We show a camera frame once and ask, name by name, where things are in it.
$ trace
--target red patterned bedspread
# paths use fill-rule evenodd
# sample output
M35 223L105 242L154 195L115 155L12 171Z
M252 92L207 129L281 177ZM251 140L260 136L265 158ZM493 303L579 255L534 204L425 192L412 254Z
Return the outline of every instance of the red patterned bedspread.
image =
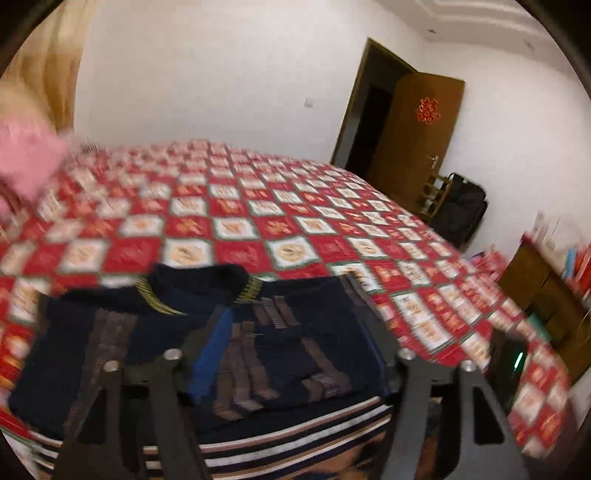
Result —
M18 239L0 251L0 424L28 352L36 290L120 286L153 262L243 265L264 280L353 271L400 343L433 361L488 359L492 325L530 354L509 421L545 454L560 431L566 369L495 283L419 219L339 168L206 141L100 151L70 160Z

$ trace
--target open door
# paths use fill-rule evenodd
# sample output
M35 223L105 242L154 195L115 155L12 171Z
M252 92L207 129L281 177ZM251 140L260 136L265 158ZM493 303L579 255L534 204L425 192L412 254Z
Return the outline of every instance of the open door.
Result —
M463 80L410 73L397 85L367 181L413 210L443 163L462 102Z

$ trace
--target ceiling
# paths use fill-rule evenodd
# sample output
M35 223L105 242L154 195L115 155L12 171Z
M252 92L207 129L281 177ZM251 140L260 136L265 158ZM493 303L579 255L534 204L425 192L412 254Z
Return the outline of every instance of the ceiling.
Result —
M377 0L431 42L500 48L574 75L545 28L515 0Z

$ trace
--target beige curtain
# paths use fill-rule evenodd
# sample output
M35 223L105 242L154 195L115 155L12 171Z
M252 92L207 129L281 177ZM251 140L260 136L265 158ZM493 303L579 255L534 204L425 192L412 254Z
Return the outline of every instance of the beige curtain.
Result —
M96 0L64 0L27 38L0 80L0 115L26 111L56 130L74 122L76 80Z

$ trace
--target metal bolt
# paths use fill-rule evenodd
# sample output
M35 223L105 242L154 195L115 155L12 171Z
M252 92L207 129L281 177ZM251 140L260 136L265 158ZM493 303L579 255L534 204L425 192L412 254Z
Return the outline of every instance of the metal bolt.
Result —
M477 369L476 364L472 360L464 360L460 363L460 367L464 372L475 372Z
M171 348L164 352L164 358L169 361L180 360L182 356L183 353L178 348Z
M109 360L103 367L105 372L116 372L119 369L119 362L117 360Z
M401 348L398 351L398 356L403 360L412 360L417 356L416 352L412 351L410 348Z

